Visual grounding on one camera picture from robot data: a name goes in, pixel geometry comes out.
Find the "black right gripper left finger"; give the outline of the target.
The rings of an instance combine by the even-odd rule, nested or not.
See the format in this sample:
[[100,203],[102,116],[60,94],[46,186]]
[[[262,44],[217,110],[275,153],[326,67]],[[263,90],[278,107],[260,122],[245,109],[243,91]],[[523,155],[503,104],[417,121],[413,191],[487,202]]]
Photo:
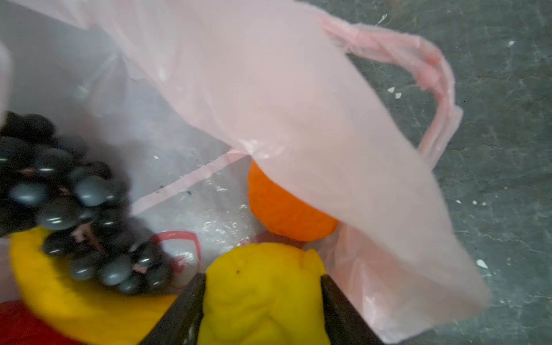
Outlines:
[[206,274],[197,273],[139,345],[196,345],[203,319]]

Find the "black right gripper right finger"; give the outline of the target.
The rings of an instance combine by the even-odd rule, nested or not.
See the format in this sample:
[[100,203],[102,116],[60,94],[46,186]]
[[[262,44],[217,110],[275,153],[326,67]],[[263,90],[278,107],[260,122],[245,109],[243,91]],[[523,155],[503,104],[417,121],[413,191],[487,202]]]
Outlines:
[[325,329],[331,345],[383,345],[329,275],[321,277]]

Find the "yellow fake banana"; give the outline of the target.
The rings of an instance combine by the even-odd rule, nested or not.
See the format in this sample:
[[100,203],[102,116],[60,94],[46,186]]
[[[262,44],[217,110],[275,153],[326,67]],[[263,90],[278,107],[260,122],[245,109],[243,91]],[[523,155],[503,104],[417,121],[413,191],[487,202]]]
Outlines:
[[139,344],[175,302],[172,294],[125,296],[95,280],[73,280],[68,260],[42,253],[48,234],[38,227],[11,235],[11,270],[25,304],[63,335],[85,344]]

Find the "yellow fake lemon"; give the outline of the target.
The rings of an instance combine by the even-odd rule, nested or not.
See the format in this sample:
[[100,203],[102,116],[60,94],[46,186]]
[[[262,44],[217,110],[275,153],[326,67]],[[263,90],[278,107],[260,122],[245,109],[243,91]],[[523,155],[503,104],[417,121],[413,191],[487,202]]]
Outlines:
[[314,250],[248,244],[206,270],[199,344],[329,344]]

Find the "orange fake orange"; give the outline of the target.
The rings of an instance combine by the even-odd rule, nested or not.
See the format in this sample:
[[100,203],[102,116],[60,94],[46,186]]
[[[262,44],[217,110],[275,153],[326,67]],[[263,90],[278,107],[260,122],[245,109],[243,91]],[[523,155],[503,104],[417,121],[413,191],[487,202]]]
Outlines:
[[281,188],[265,175],[255,161],[251,163],[247,180],[251,212],[270,233],[311,242],[336,231],[337,219]]

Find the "red fake apple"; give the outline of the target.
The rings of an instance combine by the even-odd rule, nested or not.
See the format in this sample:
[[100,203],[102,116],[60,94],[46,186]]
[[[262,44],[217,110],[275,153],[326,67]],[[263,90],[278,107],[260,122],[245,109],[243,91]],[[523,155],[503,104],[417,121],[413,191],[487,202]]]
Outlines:
[[38,319],[21,301],[1,304],[1,345],[77,345]]

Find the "pink plastic bag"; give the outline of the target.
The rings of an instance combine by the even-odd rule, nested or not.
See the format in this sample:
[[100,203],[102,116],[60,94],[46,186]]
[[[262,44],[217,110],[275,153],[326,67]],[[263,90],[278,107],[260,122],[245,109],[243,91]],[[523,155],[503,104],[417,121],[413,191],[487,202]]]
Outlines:
[[132,211],[207,261],[253,238],[255,161],[340,221],[315,246],[385,342],[490,303],[432,173],[463,112],[422,37],[301,1],[5,1],[1,97],[109,145]]

